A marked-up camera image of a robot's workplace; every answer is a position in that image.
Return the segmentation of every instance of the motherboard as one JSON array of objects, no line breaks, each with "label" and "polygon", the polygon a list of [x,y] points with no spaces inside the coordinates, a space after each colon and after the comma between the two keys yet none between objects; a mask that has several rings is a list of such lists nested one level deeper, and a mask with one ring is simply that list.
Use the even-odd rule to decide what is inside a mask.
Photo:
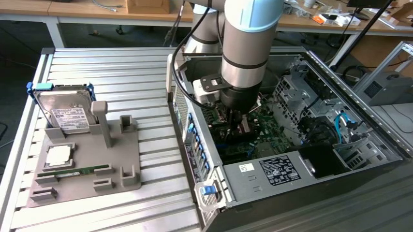
[{"label": "motherboard", "polygon": [[292,145],[274,119],[274,112],[262,105],[247,114],[251,131],[242,136],[228,134],[227,109],[217,103],[215,109],[203,110],[208,129],[224,164],[252,160],[282,154]]}]

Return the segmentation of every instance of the hard drive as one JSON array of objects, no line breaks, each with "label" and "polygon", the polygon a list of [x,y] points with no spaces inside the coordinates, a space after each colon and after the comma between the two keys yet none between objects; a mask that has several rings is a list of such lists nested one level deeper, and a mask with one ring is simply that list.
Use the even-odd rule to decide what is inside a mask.
[{"label": "hard drive", "polygon": [[53,86],[41,83],[30,90],[30,95],[41,108],[49,127],[61,128],[62,133],[88,132],[89,125],[97,123],[90,112],[94,101],[92,85]]}]

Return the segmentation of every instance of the wooden table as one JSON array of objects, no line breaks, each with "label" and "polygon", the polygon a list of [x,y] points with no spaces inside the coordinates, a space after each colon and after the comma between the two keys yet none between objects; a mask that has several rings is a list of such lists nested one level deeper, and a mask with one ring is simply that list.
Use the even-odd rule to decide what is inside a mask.
[{"label": "wooden table", "polygon": [[[351,10],[336,0],[319,0],[326,5],[336,7],[340,4],[343,11]],[[124,0],[99,0],[105,5],[125,4]],[[46,24],[50,38],[56,48],[64,47],[60,34],[60,23],[81,24],[111,24],[111,25],[140,25],[140,26],[171,26],[177,15],[180,0],[172,0],[171,14],[128,14],[125,7],[117,12],[97,7],[92,0],[73,0],[69,3],[53,2],[50,0],[0,0],[0,20],[36,21]],[[316,10],[304,8],[315,14]],[[180,27],[191,27],[192,12],[187,5],[184,7]],[[335,64],[342,54],[352,44],[359,32],[367,22],[362,21],[358,26],[350,26],[346,34],[350,37],[343,44],[331,65]],[[282,15],[276,30],[312,33],[340,34],[344,27],[338,25],[319,25],[308,18],[298,18],[295,15]],[[389,28],[383,23],[375,22],[367,35],[413,37],[413,31],[399,31]]]}]

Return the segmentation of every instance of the floor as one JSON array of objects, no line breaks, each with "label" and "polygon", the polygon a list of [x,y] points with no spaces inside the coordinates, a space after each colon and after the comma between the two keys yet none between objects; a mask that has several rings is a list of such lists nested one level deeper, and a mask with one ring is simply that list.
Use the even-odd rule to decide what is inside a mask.
[{"label": "floor", "polygon": [[[115,29],[116,25],[93,25],[92,30],[96,30],[99,34],[89,35],[90,30],[86,25],[61,24],[66,47],[156,47],[163,45],[164,35],[168,31],[165,27],[123,26],[124,34],[119,35]],[[188,28],[180,28],[176,39],[183,39],[187,32]],[[319,35],[316,45],[303,44],[300,40],[304,36],[308,35],[295,32],[278,32],[274,46],[303,46],[312,50],[323,60],[330,59],[336,50],[330,50],[324,42],[327,35]],[[26,100],[25,84],[32,80],[34,74],[34,69],[29,66],[37,65],[38,54],[44,47],[53,47],[45,24],[0,21],[0,86],[2,87],[0,122],[8,126],[5,135],[0,140],[0,146],[14,138]],[[4,57],[26,65],[5,61]],[[356,64],[356,60],[348,57],[342,67],[352,64]],[[6,164],[10,147],[9,144],[0,148],[0,174]]]}]

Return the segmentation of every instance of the warning label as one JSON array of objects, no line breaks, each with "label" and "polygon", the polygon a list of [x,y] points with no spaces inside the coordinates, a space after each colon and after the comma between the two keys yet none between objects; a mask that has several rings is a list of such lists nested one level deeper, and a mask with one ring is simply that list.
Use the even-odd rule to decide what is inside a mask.
[{"label": "warning label", "polygon": [[82,108],[53,109],[52,113],[62,131],[89,127]]},{"label": "warning label", "polygon": [[287,156],[262,160],[259,164],[266,178],[274,186],[300,179]]}]

